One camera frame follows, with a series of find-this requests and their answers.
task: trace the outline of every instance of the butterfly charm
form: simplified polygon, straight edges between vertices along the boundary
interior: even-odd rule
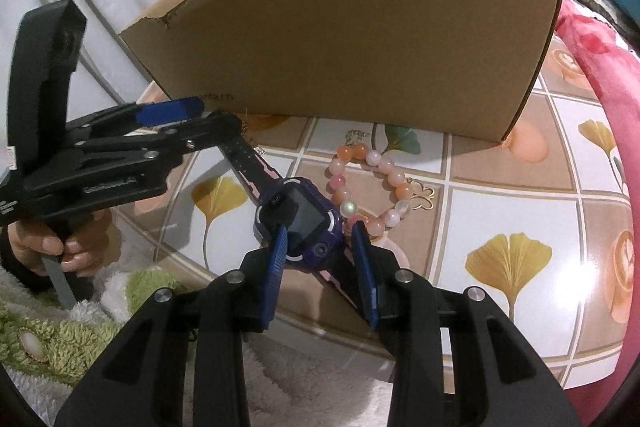
[[[406,182],[411,185],[411,188],[414,190],[414,195],[409,198],[409,201],[417,203],[412,206],[412,210],[418,210],[419,208],[423,208],[424,210],[433,210],[433,197],[436,193],[434,188],[425,185],[420,180],[414,180],[413,178],[407,178]]]

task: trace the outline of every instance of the watch strap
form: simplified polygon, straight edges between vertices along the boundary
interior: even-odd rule
[[[219,148],[255,202],[264,203],[263,199],[282,179],[276,169],[264,161],[242,136],[221,144]]]
[[[355,308],[358,315],[364,318],[365,312],[360,296],[358,274],[350,257],[351,254],[347,255],[345,252],[340,252],[326,270],[321,270],[315,274],[321,282],[329,283],[338,290]]]

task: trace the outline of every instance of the fingernail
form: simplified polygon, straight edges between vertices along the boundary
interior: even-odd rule
[[[76,269],[76,264],[73,261],[63,261],[60,266],[62,266],[63,272],[73,272]]]
[[[57,255],[60,253],[60,240],[57,237],[45,237],[42,240],[42,249],[46,253]]]
[[[78,241],[67,241],[66,249],[70,253],[78,253],[80,251],[80,244],[78,243]]]

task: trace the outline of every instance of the orange bead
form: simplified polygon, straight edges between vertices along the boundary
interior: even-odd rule
[[[338,158],[340,158],[343,162],[350,162],[353,158],[353,147],[349,147],[348,145],[338,147],[335,155],[338,156]]]
[[[399,200],[408,200],[413,195],[414,190],[408,183],[403,183],[402,185],[398,185],[398,187],[396,187],[396,198],[398,198]]]
[[[389,174],[386,175],[386,181],[389,182],[389,185],[392,187],[399,187],[406,180],[404,172],[401,169],[393,169]]]
[[[369,147],[365,143],[360,142],[353,146],[353,156],[358,160],[364,160],[367,157],[367,152],[369,152]]]

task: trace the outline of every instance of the white pearl bead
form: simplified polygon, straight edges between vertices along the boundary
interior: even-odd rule
[[[411,203],[408,200],[400,200],[396,203],[396,210],[398,211],[398,214],[400,214],[400,217],[404,219],[411,214]]]
[[[340,215],[342,217],[351,217],[358,211],[358,206],[353,201],[343,201],[340,205]]]
[[[380,160],[382,160],[382,154],[380,154],[375,149],[372,149],[367,153],[367,165],[377,167],[380,163]]]
[[[400,212],[390,208],[385,212],[385,226],[388,229],[392,229],[393,227],[397,227],[400,224]]]
[[[45,362],[47,360],[44,345],[36,335],[31,333],[31,331],[25,331],[20,335],[20,343],[32,359],[39,360],[41,362]]]

